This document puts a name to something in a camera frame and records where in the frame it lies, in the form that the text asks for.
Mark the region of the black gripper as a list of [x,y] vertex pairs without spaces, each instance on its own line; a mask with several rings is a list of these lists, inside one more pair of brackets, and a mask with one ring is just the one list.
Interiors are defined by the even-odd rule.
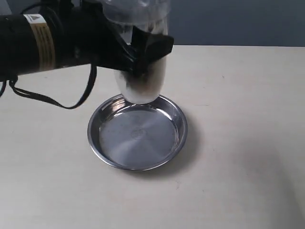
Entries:
[[92,64],[130,71],[131,78],[148,73],[151,64],[172,52],[174,38],[132,28],[130,47],[103,14],[102,3],[82,0],[41,0],[39,13],[47,21],[55,47],[55,67]]

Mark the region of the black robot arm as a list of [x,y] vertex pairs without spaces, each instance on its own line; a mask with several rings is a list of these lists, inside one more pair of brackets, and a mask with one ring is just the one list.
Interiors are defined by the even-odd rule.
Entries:
[[173,48],[173,37],[137,27],[127,44],[96,0],[78,7],[69,0],[42,0],[36,6],[38,14],[0,18],[1,79],[85,64],[139,76]]

